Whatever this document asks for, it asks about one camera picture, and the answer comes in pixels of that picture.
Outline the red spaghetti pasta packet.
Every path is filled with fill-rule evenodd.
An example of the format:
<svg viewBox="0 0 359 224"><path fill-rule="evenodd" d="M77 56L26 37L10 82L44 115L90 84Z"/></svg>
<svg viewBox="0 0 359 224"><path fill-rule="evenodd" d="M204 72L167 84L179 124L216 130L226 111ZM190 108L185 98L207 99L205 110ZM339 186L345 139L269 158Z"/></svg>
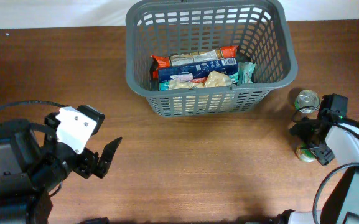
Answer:
<svg viewBox="0 0 359 224"><path fill-rule="evenodd" d="M191 63L207 62L211 60L235 58L237 50L237 45L231 45L210 51L198 51L192 52L190 54L177 54L169 57L151 55L152 65L149 73L153 79L157 79L159 77L158 70L160 69L189 65Z"/></svg>

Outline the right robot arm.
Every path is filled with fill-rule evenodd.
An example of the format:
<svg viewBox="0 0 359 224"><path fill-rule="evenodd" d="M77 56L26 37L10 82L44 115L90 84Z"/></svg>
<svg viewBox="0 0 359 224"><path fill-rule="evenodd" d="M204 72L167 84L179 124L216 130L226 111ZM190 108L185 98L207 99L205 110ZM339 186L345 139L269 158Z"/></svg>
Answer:
<svg viewBox="0 0 359 224"><path fill-rule="evenodd" d="M302 119L293 127L302 134L316 134L324 140L338 160L315 194L310 212L286 210L269 223L359 223L359 122L344 116ZM317 208L327 182L339 172L343 175L322 209Z"/></svg>

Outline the grey plastic basket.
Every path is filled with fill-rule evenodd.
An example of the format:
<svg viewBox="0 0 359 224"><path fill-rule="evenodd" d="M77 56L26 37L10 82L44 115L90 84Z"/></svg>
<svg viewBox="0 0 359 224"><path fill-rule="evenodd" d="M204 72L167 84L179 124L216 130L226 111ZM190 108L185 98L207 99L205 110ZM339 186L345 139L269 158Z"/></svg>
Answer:
<svg viewBox="0 0 359 224"><path fill-rule="evenodd" d="M277 0L140 1L126 14L126 81L165 117L250 110L298 65Z"/></svg>

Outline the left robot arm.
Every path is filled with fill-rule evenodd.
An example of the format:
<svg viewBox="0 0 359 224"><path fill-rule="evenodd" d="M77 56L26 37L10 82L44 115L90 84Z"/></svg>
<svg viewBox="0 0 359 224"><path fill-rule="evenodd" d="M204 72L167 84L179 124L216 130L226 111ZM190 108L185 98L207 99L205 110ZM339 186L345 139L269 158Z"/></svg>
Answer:
<svg viewBox="0 0 359 224"><path fill-rule="evenodd" d="M43 124L14 119L0 124L0 223L47 223L51 198L71 172L84 179L103 178L122 139L107 144L102 154L80 154L58 142L56 113Z"/></svg>

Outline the mint green wipes packet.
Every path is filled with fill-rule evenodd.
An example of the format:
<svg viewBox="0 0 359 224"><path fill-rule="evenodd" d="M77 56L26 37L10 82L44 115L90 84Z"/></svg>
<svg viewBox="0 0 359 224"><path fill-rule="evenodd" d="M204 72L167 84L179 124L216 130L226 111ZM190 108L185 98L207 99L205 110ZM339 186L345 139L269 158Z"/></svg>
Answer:
<svg viewBox="0 0 359 224"><path fill-rule="evenodd" d="M238 63L238 84L253 84L253 72L256 64L251 62Z"/></svg>

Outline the green lid jar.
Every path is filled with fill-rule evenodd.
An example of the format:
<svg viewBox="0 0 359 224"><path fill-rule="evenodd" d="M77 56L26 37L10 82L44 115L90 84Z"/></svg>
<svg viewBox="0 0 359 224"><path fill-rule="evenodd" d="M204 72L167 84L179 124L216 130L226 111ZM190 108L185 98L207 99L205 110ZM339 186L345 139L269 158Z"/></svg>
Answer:
<svg viewBox="0 0 359 224"><path fill-rule="evenodd" d="M313 153L305 148L305 144L300 144L296 148L296 156L304 162L314 162L316 160Z"/></svg>

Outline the beige grain pouch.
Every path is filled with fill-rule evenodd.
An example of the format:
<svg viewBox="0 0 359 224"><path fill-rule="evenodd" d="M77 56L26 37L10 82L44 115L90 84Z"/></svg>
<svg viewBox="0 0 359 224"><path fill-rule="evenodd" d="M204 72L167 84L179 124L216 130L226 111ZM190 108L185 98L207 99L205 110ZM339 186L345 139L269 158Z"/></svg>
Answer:
<svg viewBox="0 0 359 224"><path fill-rule="evenodd" d="M193 89L193 88L215 88L226 87L232 85L231 78L220 72L212 71L208 77L198 78L190 81L182 81L175 78L169 82L169 90L175 89Z"/></svg>

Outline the blue Kleenex tissue multipack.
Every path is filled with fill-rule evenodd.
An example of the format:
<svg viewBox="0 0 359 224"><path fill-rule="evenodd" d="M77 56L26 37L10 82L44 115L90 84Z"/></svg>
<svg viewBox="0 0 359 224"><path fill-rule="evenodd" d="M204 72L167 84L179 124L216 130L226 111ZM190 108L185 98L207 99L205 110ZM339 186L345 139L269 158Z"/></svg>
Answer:
<svg viewBox="0 0 359 224"><path fill-rule="evenodd" d="M238 82L238 63L235 58L227 58L160 69L158 71L159 90L169 90L169 82L175 78L190 81L208 77L212 71L228 75L233 84Z"/></svg>

